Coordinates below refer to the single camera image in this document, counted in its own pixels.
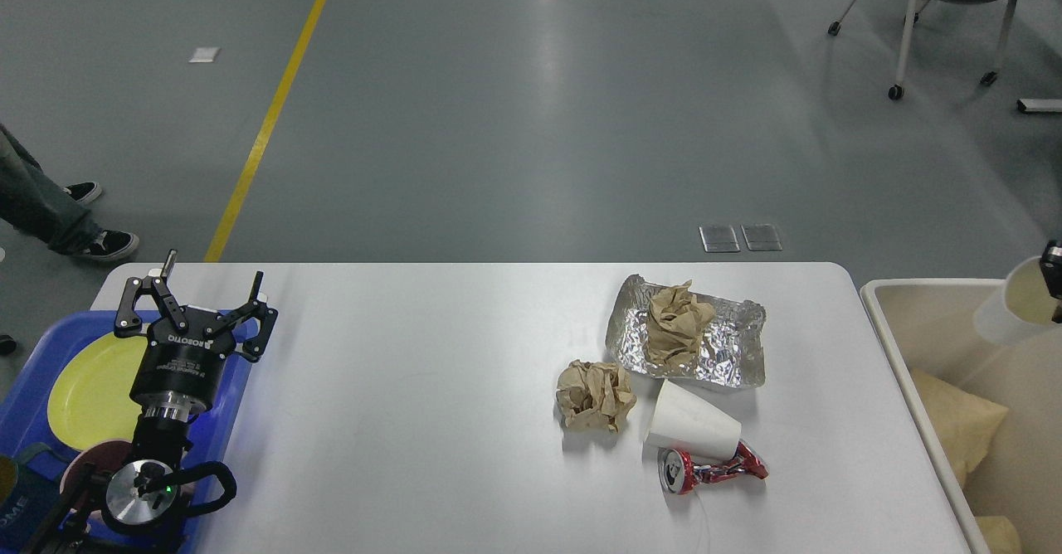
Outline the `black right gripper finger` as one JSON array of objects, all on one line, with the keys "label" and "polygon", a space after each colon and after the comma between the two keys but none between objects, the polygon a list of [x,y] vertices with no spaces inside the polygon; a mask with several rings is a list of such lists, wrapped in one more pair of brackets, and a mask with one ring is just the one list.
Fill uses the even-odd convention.
[{"label": "black right gripper finger", "polygon": [[1050,240],[1044,250],[1040,253],[1040,274],[1042,275],[1047,293],[1055,300],[1055,311],[1052,323],[1061,323],[1062,311],[1062,287],[1061,287],[1061,241]]}]

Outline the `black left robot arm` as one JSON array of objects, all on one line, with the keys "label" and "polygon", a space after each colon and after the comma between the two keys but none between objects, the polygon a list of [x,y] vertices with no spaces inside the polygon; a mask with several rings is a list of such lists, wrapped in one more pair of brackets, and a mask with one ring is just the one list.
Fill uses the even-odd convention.
[{"label": "black left robot arm", "polygon": [[86,458],[68,464],[66,486],[23,553],[175,553],[189,519],[235,498],[226,464],[189,462],[189,436],[216,405],[227,363],[258,362],[280,314],[262,297],[261,271],[232,311],[181,305],[168,285],[175,258],[171,250],[158,273],[129,278],[114,321],[114,337],[145,340],[129,381],[140,408],[129,452],[114,469]]}]

